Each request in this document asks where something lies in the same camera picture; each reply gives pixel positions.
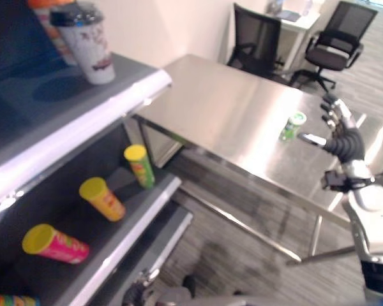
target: mesh chair back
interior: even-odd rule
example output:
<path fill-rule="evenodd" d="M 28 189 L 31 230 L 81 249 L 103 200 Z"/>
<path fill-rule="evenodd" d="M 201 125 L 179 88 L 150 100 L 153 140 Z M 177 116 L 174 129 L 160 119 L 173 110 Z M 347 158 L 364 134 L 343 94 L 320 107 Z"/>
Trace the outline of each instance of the mesh chair back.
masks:
<path fill-rule="evenodd" d="M 281 21 L 234 4 L 235 57 L 230 66 L 259 74 L 274 70 Z"/>
<path fill-rule="evenodd" d="M 340 1 L 324 32 L 328 34 L 327 36 L 337 36 L 342 37 L 342 39 L 329 39 L 327 37 L 319 42 L 346 53 L 351 53 L 376 14 L 377 11 L 370 8 Z"/>

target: black office chair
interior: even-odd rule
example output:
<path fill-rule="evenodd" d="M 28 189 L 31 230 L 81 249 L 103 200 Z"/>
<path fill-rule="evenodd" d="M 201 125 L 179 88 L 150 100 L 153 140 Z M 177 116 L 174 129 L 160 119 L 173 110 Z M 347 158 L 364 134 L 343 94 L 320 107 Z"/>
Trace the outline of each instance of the black office chair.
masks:
<path fill-rule="evenodd" d="M 299 76 L 303 75 L 311 81 L 317 81 L 328 92 L 325 82 L 336 82 L 322 75 L 323 69 L 342 71 L 350 68 L 363 51 L 360 43 L 364 32 L 373 21 L 377 11 L 364 6 L 340 1 L 326 28 L 311 38 L 305 52 L 305 59 L 318 67 L 317 71 L 305 69 L 296 71 L 289 85 L 294 85 Z"/>
<path fill-rule="evenodd" d="M 281 20 L 246 10 L 234 3 L 236 46 L 228 66 L 287 84 L 274 73 Z"/>

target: cup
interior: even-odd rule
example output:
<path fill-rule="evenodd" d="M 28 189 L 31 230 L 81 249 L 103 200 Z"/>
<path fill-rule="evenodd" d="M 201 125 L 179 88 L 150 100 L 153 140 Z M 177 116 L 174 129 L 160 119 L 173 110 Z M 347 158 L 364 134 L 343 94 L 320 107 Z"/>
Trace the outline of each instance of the cup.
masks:
<path fill-rule="evenodd" d="M 76 66 L 77 62 L 75 61 L 71 50 L 67 47 L 59 31 L 50 23 L 51 7 L 71 2 L 73 2 L 73 0 L 28 0 L 28 5 L 34 11 L 45 32 L 64 59 L 64 62 L 70 66 Z"/>
<path fill-rule="evenodd" d="M 95 5 L 74 2 L 51 9 L 51 24 L 57 27 L 91 84 L 105 84 L 115 78 L 103 15 Z"/>
<path fill-rule="evenodd" d="M 40 301 L 29 296 L 0 295 L 0 306 L 40 306 Z"/>
<path fill-rule="evenodd" d="M 129 161 L 139 184 L 144 188 L 152 188 L 154 175 L 145 146 L 130 145 L 125 149 L 123 155 Z"/>
<path fill-rule="evenodd" d="M 39 224 L 31 228 L 22 241 L 24 252 L 40 255 L 66 263 L 80 263 L 87 258 L 89 247 L 49 224 Z"/>
<path fill-rule="evenodd" d="M 125 215 L 125 207 L 109 190 L 101 177 L 91 177 L 79 187 L 80 196 L 90 202 L 109 221 L 118 221 Z"/>
<path fill-rule="evenodd" d="M 289 140 L 296 136 L 299 127 L 306 122 L 306 115 L 303 112 L 296 111 L 288 118 L 288 121 L 280 134 L 280 140 Z"/>

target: stainless steel table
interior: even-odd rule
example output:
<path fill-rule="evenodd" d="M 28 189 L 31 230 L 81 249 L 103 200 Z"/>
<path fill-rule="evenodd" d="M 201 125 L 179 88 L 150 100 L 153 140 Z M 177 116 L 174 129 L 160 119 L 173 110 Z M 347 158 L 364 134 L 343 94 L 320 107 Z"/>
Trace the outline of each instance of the stainless steel table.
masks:
<path fill-rule="evenodd" d="M 137 114 L 141 127 L 147 124 L 183 145 L 198 147 L 200 152 L 315 212 L 319 217 L 311 249 L 316 246 L 322 217 L 348 227 L 347 216 L 333 210 L 341 195 L 323 191 L 320 186 L 323 173 L 338 166 L 337 160 L 297 139 L 278 139 L 296 110 L 308 118 L 302 131 L 329 137 L 330 131 L 320 118 L 320 97 L 194 55 L 182 57 L 165 70 L 173 86 Z M 366 160 L 373 171 L 382 171 L 383 120 L 360 113 L 356 119 L 366 144 Z M 292 259 L 301 260 L 257 234 Z"/>

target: can lid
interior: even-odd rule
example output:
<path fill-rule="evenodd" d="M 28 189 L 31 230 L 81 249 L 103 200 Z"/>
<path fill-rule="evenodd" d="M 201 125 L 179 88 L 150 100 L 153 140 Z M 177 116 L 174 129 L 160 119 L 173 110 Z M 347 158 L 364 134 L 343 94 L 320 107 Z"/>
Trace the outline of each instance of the can lid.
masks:
<path fill-rule="evenodd" d="M 296 111 L 294 115 L 289 117 L 289 121 L 295 126 L 301 126 L 306 122 L 306 115 L 303 112 Z"/>
<path fill-rule="evenodd" d="M 124 157 L 129 161 L 139 161 L 146 155 L 146 148 L 143 145 L 130 145 L 123 152 Z"/>
<path fill-rule="evenodd" d="M 106 181 L 101 177 L 91 177 L 79 187 L 79 195 L 87 201 L 97 198 L 107 189 Z"/>
<path fill-rule="evenodd" d="M 39 254 L 51 243 L 54 228 L 49 224 L 39 224 L 31 228 L 22 241 L 22 248 L 28 254 Z"/>
<path fill-rule="evenodd" d="M 56 27 L 82 27 L 102 20 L 102 12 L 90 2 L 73 2 L 51 8 L 50 21 Z"/>
<path fill-rule="evenodd" d="M 50 8 L 51 6 L 63 5 L 73 1 L 74 0 L 28 0 L 28 6 L 32 9 Z"/>

